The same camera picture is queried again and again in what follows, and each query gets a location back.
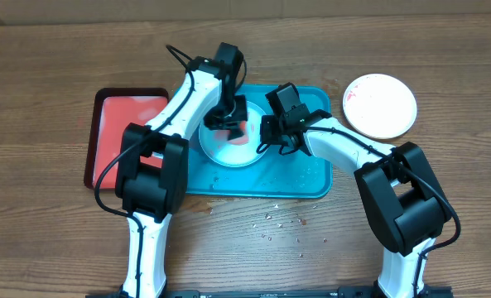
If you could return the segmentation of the green and orange sponge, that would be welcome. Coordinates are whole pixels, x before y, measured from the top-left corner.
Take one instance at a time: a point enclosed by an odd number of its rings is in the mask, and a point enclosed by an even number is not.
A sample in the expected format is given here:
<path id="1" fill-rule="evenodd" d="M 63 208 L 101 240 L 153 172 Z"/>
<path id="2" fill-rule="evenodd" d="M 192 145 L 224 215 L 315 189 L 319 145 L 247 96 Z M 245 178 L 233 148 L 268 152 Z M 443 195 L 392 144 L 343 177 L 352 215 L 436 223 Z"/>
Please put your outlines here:
<path id="1" fill-rule="evenodd" d="M 247 123 L 241 122 L 238 128 L 229 130 L 226 139 L 230 144 L 236 146 L 247 144 L 249 142 Z"/>

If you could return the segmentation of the light blue plate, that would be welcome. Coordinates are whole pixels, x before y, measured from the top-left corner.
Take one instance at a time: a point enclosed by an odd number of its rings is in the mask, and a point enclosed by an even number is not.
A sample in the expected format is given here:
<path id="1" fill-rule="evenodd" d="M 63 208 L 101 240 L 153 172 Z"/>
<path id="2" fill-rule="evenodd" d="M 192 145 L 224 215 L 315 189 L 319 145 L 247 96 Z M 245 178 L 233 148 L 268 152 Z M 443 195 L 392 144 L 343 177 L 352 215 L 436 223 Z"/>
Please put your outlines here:
<path id="1" fill-rule="evenodd" d="M 243 135 L 229 140 L 228 130 L 209 130 L 203 123 L 199 128 L 200 146 L 215 163 L 227 167 L 242 167 L 253 164 L 262 153 L 257 153 L 261 143 L 260 126 L 266 113 L 255 103 L 247 102 L 248 120 L 240 124 Z"/>

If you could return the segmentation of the white plate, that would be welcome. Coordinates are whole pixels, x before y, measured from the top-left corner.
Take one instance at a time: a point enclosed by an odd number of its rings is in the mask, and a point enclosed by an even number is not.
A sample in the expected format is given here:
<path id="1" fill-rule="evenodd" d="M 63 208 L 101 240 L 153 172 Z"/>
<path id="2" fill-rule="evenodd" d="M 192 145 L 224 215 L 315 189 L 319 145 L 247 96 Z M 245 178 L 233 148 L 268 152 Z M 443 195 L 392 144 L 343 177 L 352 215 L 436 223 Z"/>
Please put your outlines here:
<path id="1" fill-rule="evenodd" d="M 359 133 L 375 139 L 393 139 L 406 133 L 417 117 L 414 93 L 387 74 L 366 74 L 344 91 L 344 116 Z"/>

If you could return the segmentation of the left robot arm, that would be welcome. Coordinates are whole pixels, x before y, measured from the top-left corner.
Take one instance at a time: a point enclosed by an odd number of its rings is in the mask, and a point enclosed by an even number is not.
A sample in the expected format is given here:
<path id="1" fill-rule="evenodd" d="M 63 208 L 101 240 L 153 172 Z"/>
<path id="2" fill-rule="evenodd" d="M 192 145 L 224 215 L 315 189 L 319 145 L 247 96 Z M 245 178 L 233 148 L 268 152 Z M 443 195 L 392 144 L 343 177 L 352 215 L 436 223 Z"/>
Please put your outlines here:
<path id="1" fill-rule="evenodd" d="M 115 194 L 129 225 L 128 274 L 121 297 L 161 297 L 166 289 L 164 252 L 171 216 L 180 208 L 188 183 L 189 140 L 200 124 L 242 137 L 246 99 L 236 93 L 244 62 L 237 46 L 221 43 L 214 58 L 170 53 L 185 67 L 185 80 L 165 108 L 146 125 L 125 128 Z"/>

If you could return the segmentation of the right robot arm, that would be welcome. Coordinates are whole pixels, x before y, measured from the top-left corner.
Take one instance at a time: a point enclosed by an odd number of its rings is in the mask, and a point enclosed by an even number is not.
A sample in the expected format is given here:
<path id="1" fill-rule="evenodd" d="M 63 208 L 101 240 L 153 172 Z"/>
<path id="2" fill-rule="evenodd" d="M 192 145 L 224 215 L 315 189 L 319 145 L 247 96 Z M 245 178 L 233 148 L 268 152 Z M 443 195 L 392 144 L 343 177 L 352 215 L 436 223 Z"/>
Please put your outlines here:
<path id="1" fill-rule="evenodd" d="M 451 297 L 448 286 L 423 281 L 427 255 L 454 243 L 461 232 L 423 150 L 370 140 L 322 109 L 311 112 L 292 83 L 267 93 L 272 114 L 262 117 L 262 152 L 277 145 L 282 156 L 301 151 L 329 161 L 354 176 L 374 236 L 383 245 L 383 265 L 371 286 L 341 286 L 334 297 Z M 445 223 L 454 235 L 436 241 Z"/>

